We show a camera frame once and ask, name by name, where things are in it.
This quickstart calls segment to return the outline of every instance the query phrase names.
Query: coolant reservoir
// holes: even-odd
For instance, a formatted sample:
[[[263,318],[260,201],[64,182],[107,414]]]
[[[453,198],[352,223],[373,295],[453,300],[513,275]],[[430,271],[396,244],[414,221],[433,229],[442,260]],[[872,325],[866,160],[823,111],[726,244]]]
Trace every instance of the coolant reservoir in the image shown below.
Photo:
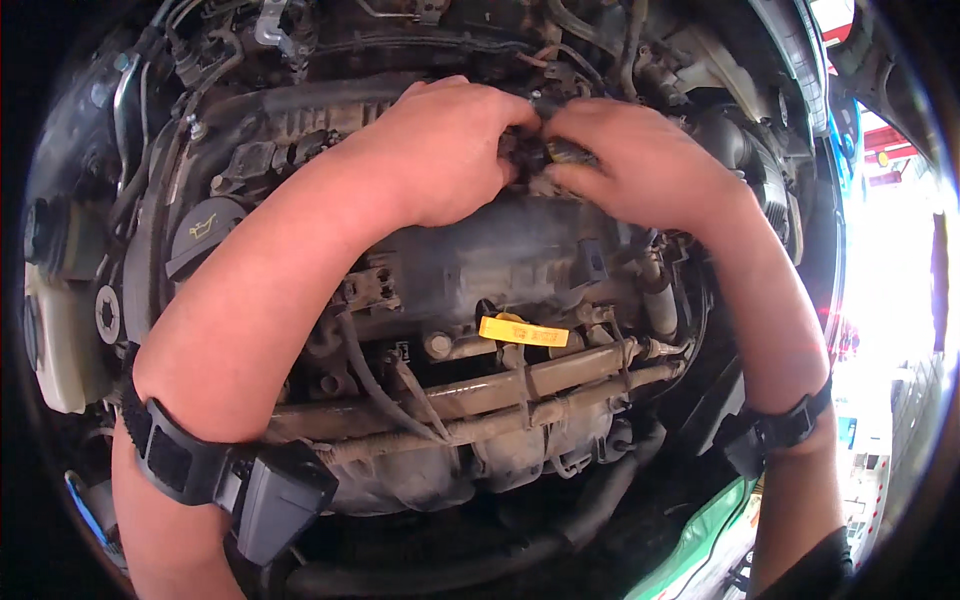
[[[93,296],[25,263],[23,333],[47,406],[82,413],[109,391],[97,351]]]

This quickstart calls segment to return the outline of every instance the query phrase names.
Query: hand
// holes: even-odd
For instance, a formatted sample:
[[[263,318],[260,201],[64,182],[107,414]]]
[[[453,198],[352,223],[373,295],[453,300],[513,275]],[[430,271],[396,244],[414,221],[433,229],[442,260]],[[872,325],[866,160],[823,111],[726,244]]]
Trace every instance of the hand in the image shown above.
[[[460,221],[516,174],[497,158],[511,125],[530,132],[540,120],[526,100],[457,75],[411,85],[384,114],[323,154],[350,160],[358,178],[385,182],[383,210],[398,228]]]
[[[756,204],[745,183],[650,108],[572,100],[546,124],[544,135],[566,138],[597,156],[599,169],[554,164],[547,174],[620,221],[702,237],[731,204]]]

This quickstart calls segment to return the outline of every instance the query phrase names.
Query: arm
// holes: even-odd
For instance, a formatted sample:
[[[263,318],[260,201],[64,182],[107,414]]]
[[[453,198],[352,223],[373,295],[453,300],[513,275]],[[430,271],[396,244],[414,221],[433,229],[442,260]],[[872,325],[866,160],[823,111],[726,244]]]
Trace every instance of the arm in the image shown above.
[[[515,124],[537,125],[517,97],[462,77],[411,86],[373,125],[284,182],[190,277],[136,357],[140,397],[159,398],[202,440],[257,439],[349,267],[398,228],[452,223],[492,200],[511,176],[497,139]],[[122,426],[112,469],[141,597],[242,597],[220,509],[182,506],[156,490]]]
[[[780,414],[829,376],[813,306],[751,190],[667,119],[610,100],[573,101],[545,133],[591,150],[600,168],[550,175],[613,217],[692,233],[710,250],[743,357],[748,405]],[[751,593],[767,588],[843,524],[832,407],[802,444],[771,456]]]

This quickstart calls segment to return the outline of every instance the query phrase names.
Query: car engine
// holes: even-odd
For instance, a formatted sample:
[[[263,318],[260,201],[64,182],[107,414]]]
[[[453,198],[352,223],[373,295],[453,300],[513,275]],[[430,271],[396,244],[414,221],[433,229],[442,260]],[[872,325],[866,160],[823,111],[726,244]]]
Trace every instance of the car engine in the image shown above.
[[[799,92],[760,59],[738,62],[708,14],[646,0],[163,3],[133,46],[106,39],[37,150],[27,312],[69,323],[34,340],[48,403],[111,425],[113,382],[197,266],[419,80],[464,74],[544,119],[581,97],[656,108],[753,187],[799,263]],[[78,111],[88,125],[55,127]],[[492,203],[393,233],[318,307],[265,439],[308,441],[336,475],[321,521],[438,512],[617,464],[629,484],[665,433],[639,423],[709,361],[715,283],[698,242],[553,185],[548,163],[596,161],[565,140],[507,131],[500,152],[519,177]],[[82,164],[44,177],[68,162]]]

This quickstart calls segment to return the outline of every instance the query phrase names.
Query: engine bay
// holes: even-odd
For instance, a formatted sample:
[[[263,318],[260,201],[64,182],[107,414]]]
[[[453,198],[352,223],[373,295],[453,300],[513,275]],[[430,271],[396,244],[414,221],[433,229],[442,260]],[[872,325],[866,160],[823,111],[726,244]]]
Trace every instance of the engine bay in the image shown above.
[[[112,427],[115,382],[135,348],[237,224],[415,81],[463,74],[527,99],[544,119],[583,97],[655,108],[754,189],[794,264],[803,261],[814,200],[801,91],[769,57],[735,58],[738,31],[720,26],[730,19],[714,18],[716,8],[163,6],[146,13],[153,20],[133,46],[109,36],[75,78],[28,189],[35,371],[48,405],[81,414],[86,429]],[[729,395],[735,346],[697,240],[619,223],[550,182],[551,162],[595,164],[565,140],[508,131],[500,153],[519,177],[492,203],[451,226],[396,231],[360,257],[318,307],[278,391],[265,440],[308,441],[339,481],[318,525],[327,533],[375,527],[353,517],[410,519],[568,485],[557,497],[582,493],[572,504],[593,507],[560,528],[582,547],[664,438],[696,420],[701,398]],[[64,325],[53,331],[54,322]],[[694,450],[722,416],[698,417],[706,433]],[[591,494],[602,497],[590,504]],[[386,527],[401,522],[421,539],[432,531]],[[545,545],[544,556],[555,550]],[[373,555],[357,563],[382,558]],[[474,566],[489,577],[434,590],[519,569]],[[298,573],[301,590],[314,585]]]

